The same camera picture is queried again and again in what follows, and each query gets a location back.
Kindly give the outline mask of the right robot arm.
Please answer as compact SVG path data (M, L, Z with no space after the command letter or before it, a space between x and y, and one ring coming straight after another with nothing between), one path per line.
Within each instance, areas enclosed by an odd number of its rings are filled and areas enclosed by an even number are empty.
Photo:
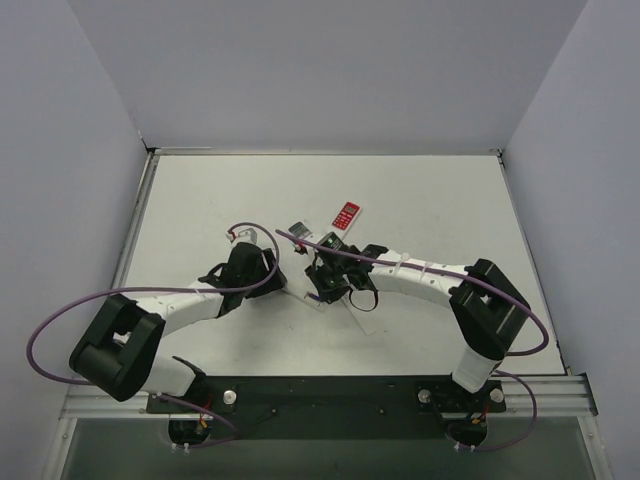
M466 343L452 381L471 394L501 365L527 320L522 309L528 302L486 259L471 266L436 265L375 244L359 250L327 234L305 275L327 304L370 291L375 301L381 292L397 293L451 310Z

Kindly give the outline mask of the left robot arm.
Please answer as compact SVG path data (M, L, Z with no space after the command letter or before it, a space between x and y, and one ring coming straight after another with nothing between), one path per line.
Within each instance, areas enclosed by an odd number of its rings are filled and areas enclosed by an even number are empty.
M188 293L107 297L73 349L71 369L120 402L144 391L169 395L183 411L196 410L204 402L205 374L181 357L160 355L162 338L283 289L286 277L276 266L277 253L237 241L228 260L190 284Z

